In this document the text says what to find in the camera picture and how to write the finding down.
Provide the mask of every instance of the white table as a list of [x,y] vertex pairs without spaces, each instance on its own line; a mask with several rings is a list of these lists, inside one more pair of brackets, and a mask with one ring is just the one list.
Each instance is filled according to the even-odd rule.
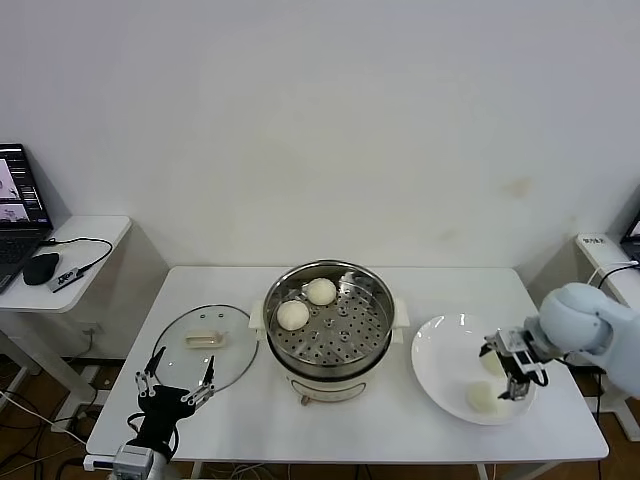
[[[138,411],[134,373],[142,369],[162,330],[185,311],[226,303],[249,312],[285,268],[176,267],[165,283],[93,429],[87,451],[112,456],[133,437],[126,425]],[[550,386],[539,390],[526,416],[503,427],[459,420],[421,389],[410,362],[418,327],[443,313],[482,315],[496,328],[536,314],[510,269],[376,268],[406,301],[411,327],[392,345],[369,389],[338,404],[303,407],[268,346],[238,383],[182,420],[184,461],[331,462],[390,464],[533,463],[505,478],[533,478],[558,462],[595,460],[607,444],[569,371],[549,365]],[[85,467],[94,458],[85,460]]]
[[[619,240],[619,237],[603,233],[580,234],[576,237],[576,244],[593,268],[604,269],[600,277],[594,280],[595,285],[606,272],[622,266],[611,264],[629,261],[629,256],[620,248]],[[614,273],[607,278],[605,285],[619,302],[640,312],[640,271],[629,269]],[[640,426],[626,403],[629,396],[608,381],[603,382],[603,387],[606,393],[600,399],[600,411],[613,413],[627,438],[632,442],[640,442]],[[591,411],[595,411],[597,398],[588,397],[586,400]]]
[[[55,237],[57,240],[70,240],[77,237],[101,238],[111,242],[115,249],[130,225],[129,217],[124,216],[72,216],[56,228],[51,237]],[[76,242],[68,245],[44,247],[36,254],[59,252],[60,262],[56,267],[56,274],[59,275],[73,267],[81,267],[94,261],[106,249],[107,245],[102,243]],[[7,312],[40,314],[67,312],[78,303],[108,259],[109,257],[94,265],[80,280],[56,293],[51,292],[46,284],[26,285],[22,280],[22,275],[19,275],[0,295],[0,312],[5,312],[5,314],[8,314]],[[36,320],[45,321],[46,319],[36,317]],[[95,366],[86,367],[82,375],[78,375],[47,345],[46,339],[40,338],[33,329],[24,330],[23,324],[23,319],[14,316],[10,322],[3,323],[4,329],[7,330],[4,333],[33,361],[70,391],[70,395],[58,412],[57,418],[72,416],[79,405],[88,404],[92,400],[96,405],[103,405],[108,391],[99,390],[96,392],[89,385],[98,368]],[[25,373],[23,368],[20,377],[23,378]],[[60,422],[52,430],[58,431],[65,426],[66,423]]]

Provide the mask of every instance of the white plate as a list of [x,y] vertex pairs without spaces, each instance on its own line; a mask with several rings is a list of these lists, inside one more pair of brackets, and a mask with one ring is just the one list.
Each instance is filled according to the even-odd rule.
[[509,423],[524,415],[535,398],[532,384],[524,400],[501,400],[507,405],[500,414],[479,413],[467,403],[466,389],[472,382],[485,380],[501,391],[506,390],[506,377],[489,373],[478,357],[484,336],[495,331],[496,327],[481,317],[464,313],[443,315],[425,323],[411,346],[413,370],[425,392],[450,414],[480,425]]

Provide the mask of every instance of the computer mouse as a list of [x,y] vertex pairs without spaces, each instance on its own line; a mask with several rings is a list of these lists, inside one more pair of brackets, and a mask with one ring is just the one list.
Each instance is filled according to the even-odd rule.
[[45,253],[30,258],[22,269],[22,277],[27,285],[42,285],[53,278],[56,265],[60,261],[57,253]]

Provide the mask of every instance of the pot handle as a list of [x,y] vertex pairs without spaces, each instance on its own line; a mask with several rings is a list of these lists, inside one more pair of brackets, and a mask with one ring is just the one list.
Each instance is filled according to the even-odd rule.
[[266,340],[267,332],[264,328],[264,320],[262,319],[263,302],[256,302],[251,309],[249,316],[249,328],[256,331],[258,340]]
[[391,330],[391,343],[403,343],[402,329],[409,327],[409,313],[404,300],[394,297],[395,311],[393,313],[393,325]]

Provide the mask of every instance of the robotic arm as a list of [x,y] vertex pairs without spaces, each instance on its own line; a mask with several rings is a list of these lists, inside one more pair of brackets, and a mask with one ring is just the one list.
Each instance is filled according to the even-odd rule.
[[[112,478],[118,480],[162,480],[166,477],[165,466],[178,448],[176,424],[193,415],[198,408],[214,394],[213,364],[211,356],[207,369],[199,385],[192,391],[166,385],[154,385],[155,371],[164,354],[165,347],[149,360],[143,372],[136,372],[138,386],[138,406],[141,413],[133,414],[127,423],[143,418],[136,429],[137,436],[120,447],[113,463]],[[173,449],[169,447],[174,437]]]
[[500,398],[524,399],[531,382],[546,386],[545,364],[574,352],[607,372],[618,388],[640,396],[640,315],[597,288],[570,283],[554,290],[524,327],[498,330],[485,340],[480,356],[494,350],[507,374]]

